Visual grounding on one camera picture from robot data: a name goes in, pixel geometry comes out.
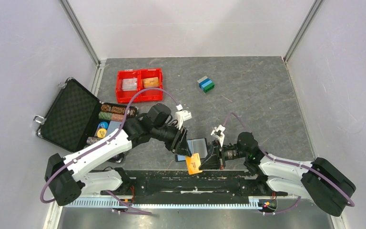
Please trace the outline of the orange VIP card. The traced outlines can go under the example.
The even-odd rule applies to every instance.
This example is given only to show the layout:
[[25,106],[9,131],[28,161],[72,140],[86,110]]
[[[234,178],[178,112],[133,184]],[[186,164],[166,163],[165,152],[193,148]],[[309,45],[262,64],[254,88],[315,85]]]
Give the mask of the orange VIP card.
[[189,175],[202,173],[202,170],[200,169],[201,160],[200,155],[198,153],[192,154],[191,157],[187,156],[185,158],[185,161]]

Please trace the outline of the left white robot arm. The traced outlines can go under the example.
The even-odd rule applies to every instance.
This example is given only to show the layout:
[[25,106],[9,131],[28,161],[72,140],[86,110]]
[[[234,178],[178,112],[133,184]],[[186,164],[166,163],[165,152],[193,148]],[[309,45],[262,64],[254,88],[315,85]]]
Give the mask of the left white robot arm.
[[191,112],[178,105],[174,115],[176,124],[168,124],[171,110],[158,103],[146,113],[125,119],[119,128],[104,139],[65,157],[54,154],[48,159],[45,181],[40,199],[44,199],[46,189],[50,189],[53,202],[65,206],[75,201],[81,194],[101,191],[116,191],[126,194],[131,182],[121,169],[108,172],[92,172],[94,168],[112,157],[125,153],[141,144],[156,139],[164,143],[174,154],[191,157],[187,144],[187,129],[184,121],[192,118]]

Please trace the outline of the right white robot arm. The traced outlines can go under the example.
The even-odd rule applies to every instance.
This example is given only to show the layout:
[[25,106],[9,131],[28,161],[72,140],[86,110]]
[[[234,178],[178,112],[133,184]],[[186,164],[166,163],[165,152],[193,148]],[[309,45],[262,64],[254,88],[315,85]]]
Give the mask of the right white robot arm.
[[259,146],[252,133],[242,132],[236,144],[214,140],[201,170],[224,169],[228,160],[244,158],[244,166],[257,176],[256,189],[263,195],[285,192],[315,203],[325,213],[339,217],[345,207],[353,207],[354,183],[328,160],[295,161],[274,156]]

